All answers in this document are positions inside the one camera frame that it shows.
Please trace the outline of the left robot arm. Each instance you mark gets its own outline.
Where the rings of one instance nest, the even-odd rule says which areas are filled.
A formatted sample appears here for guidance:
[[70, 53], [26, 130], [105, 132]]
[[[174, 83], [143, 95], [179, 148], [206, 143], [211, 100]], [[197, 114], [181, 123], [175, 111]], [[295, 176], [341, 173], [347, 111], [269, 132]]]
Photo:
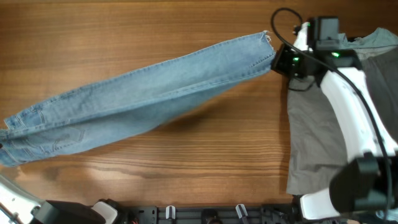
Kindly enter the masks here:
[[1, 224], [113, 224], [117, 217], [107, 203], [42, 200], [1, 176]]

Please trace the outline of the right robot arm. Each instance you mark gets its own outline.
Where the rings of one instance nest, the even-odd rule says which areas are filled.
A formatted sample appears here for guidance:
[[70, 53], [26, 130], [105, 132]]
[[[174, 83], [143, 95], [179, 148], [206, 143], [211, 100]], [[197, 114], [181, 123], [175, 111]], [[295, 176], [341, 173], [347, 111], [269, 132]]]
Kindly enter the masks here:
[[369, 95], [354, 50], [341, 49], [337, 17], [320, 16], [294, 27], [296, 41], [283, 41], [272, 69], [289, 78], [313, 77], [330, 102], [347, 150], [347, 165], [329, 186], [300, 198], [306, 221], [397, 208], [397, 143], [386, 131]]

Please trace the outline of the blue denim jeans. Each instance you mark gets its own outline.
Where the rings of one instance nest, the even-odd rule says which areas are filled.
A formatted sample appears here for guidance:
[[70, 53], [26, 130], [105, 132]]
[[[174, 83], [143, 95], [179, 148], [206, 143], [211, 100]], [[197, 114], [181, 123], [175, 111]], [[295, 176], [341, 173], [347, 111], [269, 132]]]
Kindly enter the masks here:
[[5, 119], [1, 164], [81, 153], [146, 133], [267, 73], [274, 56], [262, 31], [51, 97]]

